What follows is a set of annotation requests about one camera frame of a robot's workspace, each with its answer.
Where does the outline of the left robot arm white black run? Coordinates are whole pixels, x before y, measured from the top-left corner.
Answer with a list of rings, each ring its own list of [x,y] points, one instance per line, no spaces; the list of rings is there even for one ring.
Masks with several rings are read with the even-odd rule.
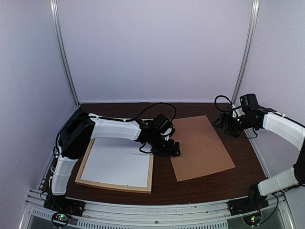
[[[175,133],[172,120],[158,114],[153,120],[118,119],[91,113],[74,114],[60,129],[55,139],[53,155],[56,166],[49,180],[50,204],[64,212],[69,204],[66,187],[76,162],[85,155],[95,138],[117,138],[150,145],[153,155],[180,156],[180,144],[171,137]]]

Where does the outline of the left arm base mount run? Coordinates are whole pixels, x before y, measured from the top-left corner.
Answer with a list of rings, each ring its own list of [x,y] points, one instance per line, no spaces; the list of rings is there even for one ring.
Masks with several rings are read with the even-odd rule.
[[[85,202],[66,198],[51,198],[44,202],[43,207],[56,212],[81,217],[84,211]]]

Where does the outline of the brown backing board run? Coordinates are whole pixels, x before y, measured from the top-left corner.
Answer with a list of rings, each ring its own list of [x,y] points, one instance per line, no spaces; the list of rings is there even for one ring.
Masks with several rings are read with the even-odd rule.
[[[178,182],[219,173],[235,164],[207,116],[175,119],[172,136],[181,155],[171,157]]]

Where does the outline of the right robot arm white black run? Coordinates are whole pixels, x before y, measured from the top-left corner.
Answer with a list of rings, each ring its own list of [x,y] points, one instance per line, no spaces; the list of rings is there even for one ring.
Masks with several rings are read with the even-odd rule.
[[[305,127],[272,108],[260,106],[255,94],[241,96],[240,103],[240,106],[234,107],[230,102],[226,110],[217,106],[216,109],[220,111],[220,115],[213,126],[234,138],[241,137],[242,132],[247,129],[252,129],[254,133],[264,129],[280,136],[299,151],[298,159],[290,169],[249,188],[244,206],[247,210],[253,211],[269,194],[304,186]]]

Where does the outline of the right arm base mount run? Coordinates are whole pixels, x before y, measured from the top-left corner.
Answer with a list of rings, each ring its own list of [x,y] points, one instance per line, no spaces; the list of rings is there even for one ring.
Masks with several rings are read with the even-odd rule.
[[[248,197],[240,199],[231,199],[228,201],[228,207],[231,216],[245,214],[253,211],[259,211],[262,208],[269,206],[267,200],[259,200],[258,202],[250,203]]]

